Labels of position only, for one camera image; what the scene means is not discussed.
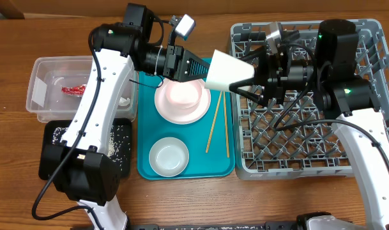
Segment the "white paper cup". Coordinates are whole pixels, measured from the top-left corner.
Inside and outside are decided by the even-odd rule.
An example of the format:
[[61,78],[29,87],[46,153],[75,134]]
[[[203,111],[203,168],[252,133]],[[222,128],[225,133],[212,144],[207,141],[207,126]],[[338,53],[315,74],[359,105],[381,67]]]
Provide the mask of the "white paper cup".
[[233,56],[214,50],[205,88],[217,91],[229,92],[232,83],[250,80],[254,78],[254,67]]

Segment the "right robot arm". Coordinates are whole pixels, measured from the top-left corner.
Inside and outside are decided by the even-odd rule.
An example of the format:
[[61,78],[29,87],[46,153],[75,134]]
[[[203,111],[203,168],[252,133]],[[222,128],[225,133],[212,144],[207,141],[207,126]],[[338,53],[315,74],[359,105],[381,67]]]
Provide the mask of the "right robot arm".
[[228,83],[231,92],[265,106],[282,99],[287,90],[300,96],[309,91],[331,125],[352,165],[365,205],[369,229],[389,229],[389,142],[381,105],[370,82],[356,74],[355,52],[359,35],[353,22],[324,20],[319,24],[316,46],[307,49],[307,65],[291,72],[291,49],[296,33],[278,22],[270,26],[268,44],[243,56],[259,60],[251,77]]

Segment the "red foil snack wrapper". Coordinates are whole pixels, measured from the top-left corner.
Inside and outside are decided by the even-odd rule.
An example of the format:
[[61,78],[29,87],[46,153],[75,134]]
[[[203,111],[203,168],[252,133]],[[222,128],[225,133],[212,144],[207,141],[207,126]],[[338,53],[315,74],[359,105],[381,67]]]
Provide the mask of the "red foil snack wrapper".
[[82,96],[85,92],[86,85],[82,84],[80,86],[74,86],[74,87],[62,87],[61,92],[70,95],[70,96]]

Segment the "white rice pile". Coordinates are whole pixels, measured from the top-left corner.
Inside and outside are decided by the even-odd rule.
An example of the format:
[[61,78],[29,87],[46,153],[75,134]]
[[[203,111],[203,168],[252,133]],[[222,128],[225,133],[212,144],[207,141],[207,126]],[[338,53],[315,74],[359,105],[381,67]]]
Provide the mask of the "white rice pile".
[[[67,127],[57,127],[52,133],[52,144],[57,144],[61,136],[67,131]],[[130,135],[127,134],[126,125],[113,125],[107,147],[109,158],[121,161],[121,155],[129,154],[131,150]]]

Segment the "white napkin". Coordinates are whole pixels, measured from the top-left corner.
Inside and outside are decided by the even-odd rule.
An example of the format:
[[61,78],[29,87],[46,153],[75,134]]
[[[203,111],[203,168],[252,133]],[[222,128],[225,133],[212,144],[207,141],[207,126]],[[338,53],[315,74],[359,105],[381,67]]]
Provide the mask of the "white napkin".
[[119,106],[124,107],[124,106],[128,106],[129,104],[130,104],[130,98],[123,98],[123,97],[121,97],[119,99]]

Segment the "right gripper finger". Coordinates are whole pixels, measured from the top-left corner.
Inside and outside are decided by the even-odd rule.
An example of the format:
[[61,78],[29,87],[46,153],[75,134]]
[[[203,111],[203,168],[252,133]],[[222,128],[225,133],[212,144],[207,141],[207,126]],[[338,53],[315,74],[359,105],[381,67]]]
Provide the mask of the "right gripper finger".
[[265,86],[267,84],[267,80],[263,77],[252,77],[249,79],[240,80],[237,82],[232,82],[229,84],[229,91],[232,93],[236,93],[237,95],[241,95],[258,105],[267,105],[268,101],[264,97],[264,93],[255,94],[249,91],[250,86]]
[[250,51],[239,60],[249,63],[254,66],[259,66],[266,59],[266,46],[263,45],[256,50]]

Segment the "grey small bowl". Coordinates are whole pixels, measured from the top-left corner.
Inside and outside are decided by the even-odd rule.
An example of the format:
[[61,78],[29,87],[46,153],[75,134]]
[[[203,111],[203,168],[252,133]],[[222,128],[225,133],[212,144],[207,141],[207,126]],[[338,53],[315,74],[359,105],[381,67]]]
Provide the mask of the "grey small bowl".
[[171,178],[181,174],[190,159],[185,143],[175,137],[164,137],[152,145],[149,164],[159,176]]

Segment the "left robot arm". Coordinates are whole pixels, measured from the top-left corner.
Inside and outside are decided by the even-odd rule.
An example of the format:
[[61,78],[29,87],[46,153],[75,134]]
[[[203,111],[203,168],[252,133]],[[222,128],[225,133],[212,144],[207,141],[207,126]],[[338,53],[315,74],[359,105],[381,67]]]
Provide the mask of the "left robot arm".
[[146,6],[130,3],[122,22],[102,24],[88,36],[93,57],[91,73],[77,112],[61,140],[43,146],[38,175],[47,185],[77,202],[96,229],[126,229],[128,217],[120,208],[116,192],[121,168],[108,157],[108,138],[123,90],[137,72],[175,82],[203,79],[209,64],[176,45],[187,39],[195,20],[173,17],[167,42],[150,42],[159,18]]

